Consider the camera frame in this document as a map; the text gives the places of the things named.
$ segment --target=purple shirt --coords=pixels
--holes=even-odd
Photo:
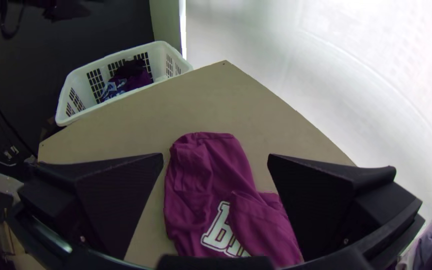
[[[164,219],[180,256],[264,255],[278,267],[303,262],[279,196],[256,191],[233,135],[189,133],[169,151]]]

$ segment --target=white wall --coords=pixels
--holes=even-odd
[[[187,59],[227,59],[432,217],[432,1],[187,0]]]

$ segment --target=clothing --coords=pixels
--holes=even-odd
[[[104,101],[122,95],[131,90],[152,84],[153,81],[145,67],[143,60],[125,61],[119,67],[114,76],[109,79],[102,91],[101,98]]]
[[[164,218],[180,256],[268,256],[278,267],[303,262],[279,196],[256,191],[233,135],[189,133],[169,151]]]
[[[432,254],[432,220],[398,258],[396,270],[422,270]]]
[[[432,255],[432,224],[428,226],[424,234],[417,242],[414,256],[414,270],[425,269],[425,264]]]

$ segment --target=purple fabric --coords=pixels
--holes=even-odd
[[[256,191],[233,135],[189,133],[169,151],[164,218],[179,255],[264,255],[278,267],[303,262],[279,196]]]
[[[118,82],[120,80],[123,79],[127,79],[126,83],[123,86],[120,86],[117,88],[118,91],[124,91],[124,92],[128,92],[143,86],[147,86],[152,84],[153,82],[151,81],[150,75],[146,70],[143,70],[141,72],[139,72],[138,74],[132,75],[128,78],[122,76],[122,75],[115,75],[114,77],[112,77],[111,79],[109,79],[109,83],[116,83],[118,84]]]

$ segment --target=black wall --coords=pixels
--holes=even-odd
[[[58,0],[56,6],[65,1],[70,0]],[[25,149],[0,117],[2,161],[7,161],[3,151],[11,145],[21,151],[21,157],[38,152],[42,127],[56,112],[69,72],[154,41],[148,0],[78,3],[89,10],[89,16],[52,22],[44,18],[43,8],[26,6],[14,38],[5,40],[0,31],[0,109],[30,147]],[[15,28],[20,8],[18,1],[9,3],[9,30]]]

